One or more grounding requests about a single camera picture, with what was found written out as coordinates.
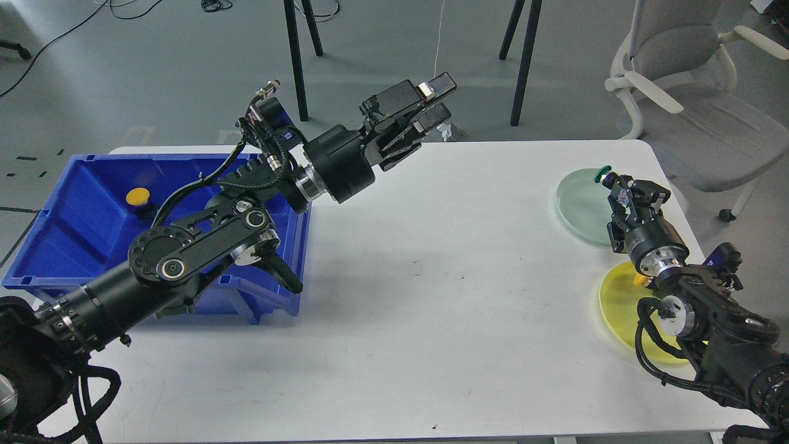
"chair armrest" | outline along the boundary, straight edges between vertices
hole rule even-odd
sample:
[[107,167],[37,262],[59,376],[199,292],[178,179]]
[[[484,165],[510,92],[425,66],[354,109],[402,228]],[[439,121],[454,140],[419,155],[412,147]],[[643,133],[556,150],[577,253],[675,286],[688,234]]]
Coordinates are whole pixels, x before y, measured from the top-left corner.
[[789,60],[789,50],[782,47],[778,43],[770,40],[759,32],[754,31],[746,26],[737,25],[734,31],[725,34],[719,34],[718,38],[721,43],[736,42],[737,40],[748,40],[756,47],[762,49],[773,57],[781,60]]
[[605,88],[608,91],[615,91],[621,88],[636,88],[652,102],[655,102],[659,107],[672,114],[678,114],[685,110],[678,101],[674,100],[674,97],[669,96],[667,92],[660,89],[660,86],[655,85],[648,78],[635,71],[625,71],[622,77],[606,79]]

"green cap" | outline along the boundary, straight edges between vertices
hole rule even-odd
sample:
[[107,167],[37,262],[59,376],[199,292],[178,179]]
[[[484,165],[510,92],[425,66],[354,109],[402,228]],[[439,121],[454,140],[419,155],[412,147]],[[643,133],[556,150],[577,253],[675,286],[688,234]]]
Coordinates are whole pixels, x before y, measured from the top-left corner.
[[606,165],[601,169],[597,170],[597,172],[594,175],[594,182],[600,183],[600,180],[603,178],[605,173],[609,172],[610,170],[611,170],[611,165]]

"tripod leg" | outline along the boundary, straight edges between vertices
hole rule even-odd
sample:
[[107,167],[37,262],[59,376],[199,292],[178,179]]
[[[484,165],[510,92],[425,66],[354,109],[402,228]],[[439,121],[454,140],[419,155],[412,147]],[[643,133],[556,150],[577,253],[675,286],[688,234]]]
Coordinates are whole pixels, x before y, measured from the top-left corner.
[[507,58],[507,52],[510,50],[510,43],[512,43],[512,36],[515,34],[515,29],[518,27],[518,21],[521,20],[521,12],[523,12],[523,5],[526,0],[515,0],[515,5],[512,7],[512,14],[510,14],[510,23],[507,25],[507,31],[504,32],[504,41],[501,43],[501,50],[499,50],[499,60]]
[[537,35],[537,22],[540,20],[541,7],[542,0],[532,0],[532,7],[529,9],[529,23],[526,25],[526,38],[523,43],[521,69],[518,71],[518,83],[515,85],[515,98],[512,103],[510,126],[518,126],[521,120],[523,96],[526,93],[526,79],[529,77],[529,68],[532,63],[534,37]]
[[304,71],[301,70],[301,51],[298,46],[298,30],[296,29],[296,9],[293,0],[285,2],[285,23],[288,27],[288,43],[290,44],[290,62],[294,68],[294,84],[296,85],[296,101],[298,117],[302,122],[309,120],[307,112],[307,94],[304,90]]
[[16,42],[9,42],[8,40],[0,40],[0,47],[5,49],[13,49],[16,51],[23,60],[30,60],[30,51],[25,49],[21,44]]
[[320,57],[323,55],[323,45],[320,44],[318,26],[315,23],[315,13],[312,11],[312,2],[310,0],[301,0],[301,5],[304,6],[304,15],[307,17],[307,27],[309,28],[309,35],[312,37],[312,45],[315,47],[315,55]]

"yellow plate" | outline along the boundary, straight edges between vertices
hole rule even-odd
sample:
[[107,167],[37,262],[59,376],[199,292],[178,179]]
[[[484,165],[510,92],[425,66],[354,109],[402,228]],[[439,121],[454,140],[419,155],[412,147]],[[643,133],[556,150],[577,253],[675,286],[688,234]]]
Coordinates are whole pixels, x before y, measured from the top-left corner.
[[[633,277],[636,269],[630,262],[617,265],[605,275],[603,283],[600,285],[600,309],[603,311],[603,319],[606,325],[614,333],[620,342],[635,351],[636,325],[638,324],[638,313],[636,306],[638,300],[650,297],[652,292],[644,287],[633,284]],[[652,313],[652,320],[657,325],[657,312]],[[679,347],[677,340],[669,336],[657,327],[664,341],[673,347]],[[658,363],[687,363],[684,359],[677,359],[674,356],[660,350],[649,336],[644,332],[643,336],[644,352],[647,357]]]

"white wire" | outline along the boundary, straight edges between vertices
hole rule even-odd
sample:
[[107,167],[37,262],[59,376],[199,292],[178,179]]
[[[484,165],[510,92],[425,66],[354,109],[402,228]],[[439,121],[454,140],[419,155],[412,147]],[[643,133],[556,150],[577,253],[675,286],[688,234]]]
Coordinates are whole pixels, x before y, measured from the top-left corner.
[[[114,4],[114,3],[113,3],[113,4],[112,4],[112,7],[113,7],[113,8],[117,8],[117,7],[119,7],[119,6],[126,6],[126,5],[128,5],[129,3],[134,3],[134,2],[136,2],[136,1],[137,1],[137,0],[128,0],[126,3],[121,3],[120,5],[116,5],[116,4]],[[104,5],[104,3],[105,3],[105,2],[100,2],[99,0],[93,0],[93,2],[94,2],[96,5]]]
[[441,2],[441,15],[439,16],[439,42],[436,44],[436,61],[433,62],[433,77],[439,72],[439,47],[441,47],[441,22],[443,21],[443,7],[447,0]]
[[[333,18],[335,15],[337,15],[337,13],[338,13],[338,12],[340,12],[340,0],[335,0],[335,2],[337,3],[337,6],[335,6],[335,10],[334,10],[334,11],[332,11],[330,14],[328,14],[328,16],[329,16],[329,17],[324,17],[324,18],[323,18],[323,20],[318,20],[318,19],[316,18],[316,19],[315,19],[315,22],[316,22],[316,23],[324,23],[325,21],[329,21],[329,20],[331,20],[331,19],[332,19],[332,18]],[[299,6],[299,5],[298,5],[298,2],[296,2],[296,0],[294,0],[294,6],[296,6],[296,10],[297,10],[298,12],[300,12],[300,13],[301,13],[301,15],[302,15],[304,18],[307,18],[307,14],[305,14],[305,13],[304,13],[304,11],[302,11],[302,10],[301,10],[301,6]]]

